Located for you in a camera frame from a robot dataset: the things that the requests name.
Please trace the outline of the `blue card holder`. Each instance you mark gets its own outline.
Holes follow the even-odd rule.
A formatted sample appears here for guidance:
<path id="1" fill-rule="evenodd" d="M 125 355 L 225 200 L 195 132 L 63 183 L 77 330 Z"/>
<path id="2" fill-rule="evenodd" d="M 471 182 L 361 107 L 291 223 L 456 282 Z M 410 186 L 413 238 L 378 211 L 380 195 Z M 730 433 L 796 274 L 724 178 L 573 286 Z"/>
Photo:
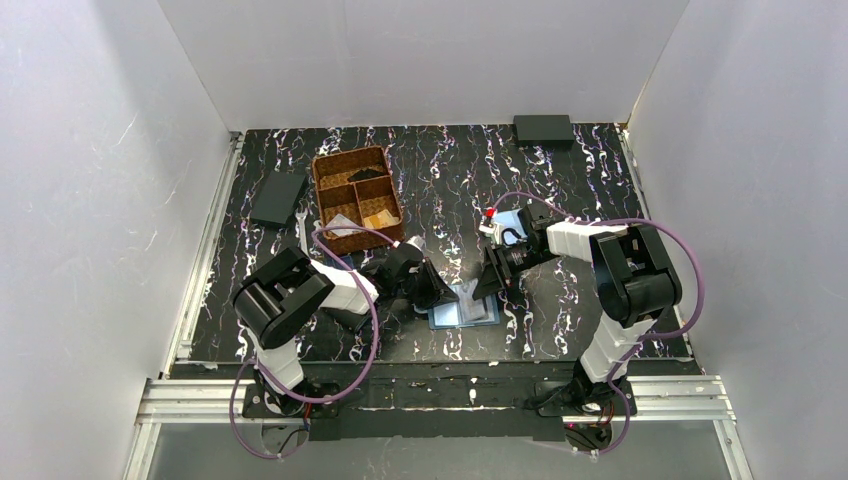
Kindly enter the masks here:
<path id="1" fill-rule="evenodd" d="M 473 299 L 477 281 L 451 286 L 457 295 L 456 302 L 436 306 L 428 311 L 428 322 L 432 330 L 490 326 L 500 323 L 496 295 L 478 300 Z"/>

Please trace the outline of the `white credit card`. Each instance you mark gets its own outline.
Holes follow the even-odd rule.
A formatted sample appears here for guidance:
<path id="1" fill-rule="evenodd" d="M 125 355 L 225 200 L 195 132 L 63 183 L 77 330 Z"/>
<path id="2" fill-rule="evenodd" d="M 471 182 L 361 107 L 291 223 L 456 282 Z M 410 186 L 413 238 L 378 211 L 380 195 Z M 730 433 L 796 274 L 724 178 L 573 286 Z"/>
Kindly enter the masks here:
<path id="1" fill-rule="evenodd" d="M 494 322 L 493 309 L 485 298 L 475 300 L 476 279 L 458 285 L 455 293 L 458 297 L 459 320 L 461 325 L 485 325 Z"/>
<path id="2" fill-rule="evenodd" d="M 327 238 L 343 238 L 359 233 L 359 225 L 343 214 L 336 214 L 325 226 Z"/>

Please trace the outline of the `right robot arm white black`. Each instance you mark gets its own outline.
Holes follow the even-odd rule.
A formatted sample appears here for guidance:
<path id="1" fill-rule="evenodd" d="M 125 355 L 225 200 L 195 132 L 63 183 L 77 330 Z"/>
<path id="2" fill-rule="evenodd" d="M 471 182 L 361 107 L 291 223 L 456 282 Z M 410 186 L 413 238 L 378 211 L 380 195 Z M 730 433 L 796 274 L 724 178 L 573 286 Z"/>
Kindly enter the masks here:
<path id="1" fill-rule="evenodd" d="M 521 272 L 560 257 L 590 263 L 602 315 L 574 380 L 585 387 L 617 381 L 626 353 L 682 296 L 659 231 L 645 223 L 581 223 L 539 204 L 521 208 L 518 220 L 517 240 L 485 248 L 473 299 L 504 291 Z"/>

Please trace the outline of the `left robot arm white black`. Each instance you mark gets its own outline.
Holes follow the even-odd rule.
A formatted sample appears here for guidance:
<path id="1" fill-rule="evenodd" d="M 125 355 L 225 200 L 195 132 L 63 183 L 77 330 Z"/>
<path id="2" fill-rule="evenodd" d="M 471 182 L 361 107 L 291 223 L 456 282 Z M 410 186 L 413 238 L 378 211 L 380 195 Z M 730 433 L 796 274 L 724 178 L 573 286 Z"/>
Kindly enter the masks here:
<path id="1" fill-rule="evenodd" d="M 255 370 L 266 387 L 292 393 L 304 380 L 295 337 L 317 313 L 358 332 L 398 299 L 423 312 L 456 303 L 417 241 L 397 243 L 384 258 L 350 271 L 289 247 L 246 278 L 232 305 L 254 341 Z"/>

